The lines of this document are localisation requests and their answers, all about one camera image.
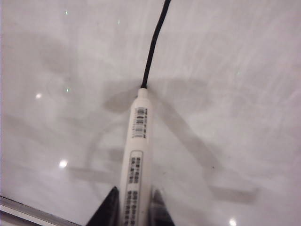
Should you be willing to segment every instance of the barcode label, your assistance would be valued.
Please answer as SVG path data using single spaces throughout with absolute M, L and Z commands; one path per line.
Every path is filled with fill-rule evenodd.
M 133 150 L 129 159 L 123 226 L 138 226 L 142 162 L 142 151 Z
M 146 121 L 147 121 L 147 108 L 138 107 L 135 109 L 133 123 L 132 138 L 141 137 L 146 138 Z

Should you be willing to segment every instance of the white cylindrical device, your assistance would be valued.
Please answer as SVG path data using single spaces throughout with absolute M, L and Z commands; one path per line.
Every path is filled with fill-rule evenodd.
M 120 182 L 120 225 L 145 226 L 151 196 L 153 108 L 147 89 L 131 106 Z

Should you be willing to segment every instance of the black object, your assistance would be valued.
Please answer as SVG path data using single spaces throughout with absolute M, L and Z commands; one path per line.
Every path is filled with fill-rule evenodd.
M 146 61 L 146 66 L 145 66 L 145 70 L 144 70 L 144 76 L 143 76 L 143 82 L 141 85 L 141 88 L 147 88 L 146 83 L 147 83 L 147 79 L 149 76 L 149 72 L 150 72 L 150 68 L 151 68 L 151 61 L 152 61 L 152 56 L 154 55 L 154 51 L 155 51 L 155 46 L 156 46 L 156 42 L 157 42 L 157 38 L 160 32 L 160 29 L 162 27 L 162 24 L 164 22 L 167 10 L 168 10 L 168 6 L 169 6 L 170 0 L 165 0 L 164 2 L 164 6 L 160 15 L 160 18 L 158 20 L 155 32 L 152 36 L 151 39 L 151 43 L 150 43 L 150 51 L 149 51 L 149 55 L 147 57 L 147 61 Z
M 117 226 L 119 217 L 119 191 L 113 187 L 87 226 Z
M 118 218 L 119 191 L 113 187 L 86 226 L 118 226 Z M 175 226 L 159 190 L 151 198 L 148 226 Z
M 159 190 L 154 192 L 150 202 L 149 226 L 175 226 Z

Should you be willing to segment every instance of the glossy white surface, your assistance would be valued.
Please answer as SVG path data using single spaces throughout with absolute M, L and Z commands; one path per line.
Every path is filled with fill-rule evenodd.
M 1 195 L 87 223 L 119 184 L 162 4 L 1 1 Z M 153 184 L 177 226 L 301 222 L 300 12 L 171 2 L 149 90 Z

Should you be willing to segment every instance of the black cable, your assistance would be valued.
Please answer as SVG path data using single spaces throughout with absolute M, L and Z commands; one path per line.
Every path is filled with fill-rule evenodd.
M 147 79 L 149 76 L 149 72 L 150 72 L 150 68 L 151 68 L 151 60 L 152 60 L 152 56 L 154 55 L 154 51 L 155 51 L 155 46 L 156 46 L 156 42 L 157 42 L 157 38 L 160 32 L 160 29 L 162 27 L 162 24 L 164 22 L 167 10 L 168 10 L 168 6 L 169 6 L 170 0 L 165 0 L 164 2 L 164 6 L 160 15 L 160 18 L 158 20 L 155 32 L 152 36 L 151 39 L 151 43 L 150 43 L 150 51 L 149 51 L 149 55 L 147 57 L 147 61 L 146 61 L 146 66 L 145 66 L 145 70 L 144 70 L 144 76 L 143 76 L 143 81 L 142 81 L 142 85 L 141 88 L 146 88 L 146 83 L 147 83 Z

